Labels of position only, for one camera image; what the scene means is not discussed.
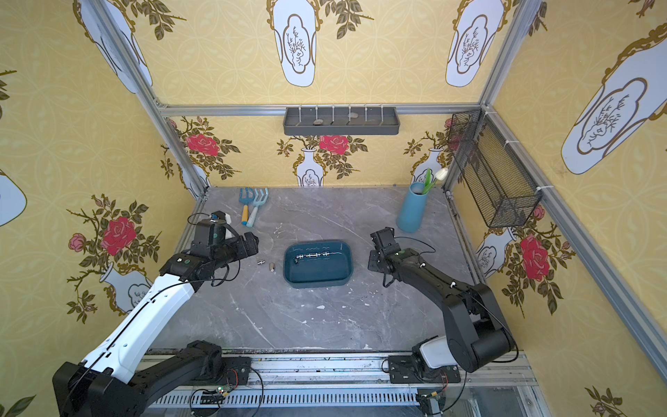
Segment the teal plastic storage box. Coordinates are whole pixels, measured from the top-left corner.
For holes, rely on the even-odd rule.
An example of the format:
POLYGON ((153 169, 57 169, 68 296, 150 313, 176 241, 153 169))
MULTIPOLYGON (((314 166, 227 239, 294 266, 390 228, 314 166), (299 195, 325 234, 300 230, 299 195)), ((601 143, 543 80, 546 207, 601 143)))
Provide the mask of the teal plastic storage box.
POLYGON ((283 277, 293 288, 346 285, 353 272, 351 249, 340 240, 295 243, 284 255, 283 277))

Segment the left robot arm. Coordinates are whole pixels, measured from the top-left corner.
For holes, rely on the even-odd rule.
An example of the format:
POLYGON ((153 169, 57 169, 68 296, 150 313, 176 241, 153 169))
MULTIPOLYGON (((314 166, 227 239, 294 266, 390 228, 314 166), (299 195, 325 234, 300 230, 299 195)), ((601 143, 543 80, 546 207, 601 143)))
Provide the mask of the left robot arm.
POLYGON ((196 224, 188 250, 172 255, 153 286, 123 322, 79 363, 66 362, 52 383, 62 416, 140 416, 188 382, 216 383, 226 375, 221 347, 195 341, 142 371, 138 366, 175 313, 215 271, 257 255, 259 239, 231 227, 223 212, 196 224))

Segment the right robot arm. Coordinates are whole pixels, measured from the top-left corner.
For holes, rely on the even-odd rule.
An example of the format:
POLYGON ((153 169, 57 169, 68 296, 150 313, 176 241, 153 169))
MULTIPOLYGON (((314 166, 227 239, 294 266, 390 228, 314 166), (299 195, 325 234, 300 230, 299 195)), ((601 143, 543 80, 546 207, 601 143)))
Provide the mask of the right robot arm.
POLYGON ((458 281, 429 264, 412 248, 401 248, 392 228, 371 234, 374 250, 368 268, 391 283, 416 288, 439 307, 445 334, 413 348, 425 369, 457 366, 472 373, 519 348, 491 290, 484 284, 458 281))

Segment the teal cylindrical vase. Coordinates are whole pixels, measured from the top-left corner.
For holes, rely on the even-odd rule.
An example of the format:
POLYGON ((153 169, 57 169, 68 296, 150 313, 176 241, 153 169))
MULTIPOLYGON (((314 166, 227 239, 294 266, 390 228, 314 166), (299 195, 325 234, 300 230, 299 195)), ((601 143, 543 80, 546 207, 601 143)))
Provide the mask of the teal cylindrical vase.
POLYGON ((404 232, 416 232, 421 226, 427 206, 427 194, 424 190, 425 184, 422 182, 414 182, 408 189, 396 221, 397 226, 404 232))

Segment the light blue garden fork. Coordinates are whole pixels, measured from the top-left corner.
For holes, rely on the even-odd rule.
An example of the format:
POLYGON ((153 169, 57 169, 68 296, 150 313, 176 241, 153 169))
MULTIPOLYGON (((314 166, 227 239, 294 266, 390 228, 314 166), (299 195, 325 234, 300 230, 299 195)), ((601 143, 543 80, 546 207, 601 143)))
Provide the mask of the light blue garden fork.
POLYGON ((269 199, 269 189, 264 188, 264 189, 255 189, 255 198, 252 203, 252 211, 250 212, 250 215, 248 217, 246 226, 248 228, 252 228, 255 225, 255 221, 257 219, 257 215, 259 213, 260 207, 263 206, 267 200, 269 199))

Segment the white tulip flower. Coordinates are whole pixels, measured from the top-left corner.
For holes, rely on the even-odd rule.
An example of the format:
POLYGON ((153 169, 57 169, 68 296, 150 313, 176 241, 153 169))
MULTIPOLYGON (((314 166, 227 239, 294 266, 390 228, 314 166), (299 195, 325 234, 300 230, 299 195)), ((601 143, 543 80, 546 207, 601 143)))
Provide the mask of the white tulip flower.
POLYGON ((447 175, 448 168, 441 168, 437 172, 433 172, 431 169, 428 169, 422 194, 427 195, 435 185, 437 185, 439 182, 444 182, 447 175))

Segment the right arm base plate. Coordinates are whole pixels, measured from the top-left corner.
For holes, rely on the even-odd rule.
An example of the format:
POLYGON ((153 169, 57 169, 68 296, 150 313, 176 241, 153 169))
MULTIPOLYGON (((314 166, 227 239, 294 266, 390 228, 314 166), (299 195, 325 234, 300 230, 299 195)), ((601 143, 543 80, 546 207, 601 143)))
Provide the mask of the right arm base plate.
POLYGON ((462 377, 456 365, 429 368, 425 361, 414 354, 391 355, 381 365, 381 370, 389 375, 391 384, 441 384, 460 383, 462 377))

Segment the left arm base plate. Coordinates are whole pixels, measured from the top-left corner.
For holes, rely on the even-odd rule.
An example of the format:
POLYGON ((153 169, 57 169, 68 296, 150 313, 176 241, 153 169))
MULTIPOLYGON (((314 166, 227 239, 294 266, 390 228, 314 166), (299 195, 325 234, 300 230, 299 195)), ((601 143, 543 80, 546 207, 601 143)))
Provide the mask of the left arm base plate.
POLYGON ((212 384, 246 386, 252 371, 252 359, 247 356, 229 356, 216 359, 213 367, 212 384))

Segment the grey wall shelf tray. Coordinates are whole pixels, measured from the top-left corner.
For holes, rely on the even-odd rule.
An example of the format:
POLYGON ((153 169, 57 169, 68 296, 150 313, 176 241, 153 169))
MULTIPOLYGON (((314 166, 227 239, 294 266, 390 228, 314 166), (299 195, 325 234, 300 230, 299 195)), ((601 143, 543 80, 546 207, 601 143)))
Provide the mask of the grey wall shelf tray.
POLYGON ((401 121, 397 109, 381 105, 299 105, 287 108, 287 136, 395 136, 401 121))

